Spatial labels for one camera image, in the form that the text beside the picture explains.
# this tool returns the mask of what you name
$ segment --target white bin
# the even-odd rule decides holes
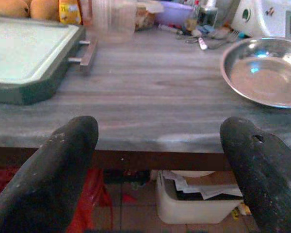
[[[157,211],[168,224],[219,223],[243,200],[178,200],[172,180],[159,171]]]

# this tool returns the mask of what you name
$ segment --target cutting board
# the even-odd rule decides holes
[[[0,102],[53,96],[84,38],[83,26],[0,17]]]

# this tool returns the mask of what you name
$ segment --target clear plastic container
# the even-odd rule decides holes
[[[135,30],[136,0],[93,0],[93,28],[100,41],[124,42]]]

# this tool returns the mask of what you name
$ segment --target stainless steel bowl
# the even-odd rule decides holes
[[[221,73],[230,87],[247,99],[291,108],[291,41],[246,39],[228,48]]]

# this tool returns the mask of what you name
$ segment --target purple container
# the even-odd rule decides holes
[[[164,12],[156,14],[156,21],[160,24],[183,25],[193,8],[187,5],[170,2],[159,1],[164,6]]]

